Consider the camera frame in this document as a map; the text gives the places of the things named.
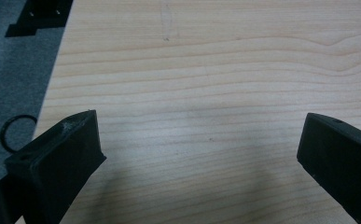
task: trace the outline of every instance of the wood grain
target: wood grain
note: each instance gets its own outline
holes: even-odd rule
[[[361,1],[76,0],[36,135],[88,109],[62,223],[354,223],[296,153],[308,112],[361,129]]]

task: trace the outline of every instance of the floor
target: floor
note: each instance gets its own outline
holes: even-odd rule
[[[26,0],[0,0],[0,130],[20,114],[38,117],[61,43],[63,28],[41,29],[34,36],[6,38],[7,27],[20,16]],[[7,142],[21,148],[31,141],[35,124],[19,119],[9,126]],[[0,144],[0,178],[11,154]]]

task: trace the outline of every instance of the black bracket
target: black bracket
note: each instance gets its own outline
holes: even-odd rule
[[[28,0],[6,37],[35,35],[37,29],[64,27],[73,0]]]
[[[60,223],[105,159],[94,110],[63,119],[5,160],[0,223]]]
[[[314,180],[361,223],[361,131],[339,119],[308,114],[297,158]]]

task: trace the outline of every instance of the black ring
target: black ring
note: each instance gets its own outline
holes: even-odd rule
[[[37,118],[33,117],[32,115],[18,115],[15,116],[11,119],[8,119],[5,124],[3,125],[2,129],[0,130],[0,143],[2,144],[2,147],[10,152],[10,153],[15,153],[17,152],[16,150],[14,150],[13,148],[9,147],[6,141],[6,132],[8,127],[16,120],[18,119],[31,119],[32,121],[34,121],[35,123],[37,123]]]

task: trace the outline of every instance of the black plastic piece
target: black plastic piece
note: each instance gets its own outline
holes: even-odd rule
[[[21,216],[28,224],[60,223],[105,159],[96,111],[63,119],[5,160],[0,208],[6,209],[0,209],[0,216],[9,223]]]
[[[361,131],[308,114],[297,154],[304,169],[361,223]]]
[[[64,27],[73,0],[28,0],[6,37],[35,35],[37,29]]]

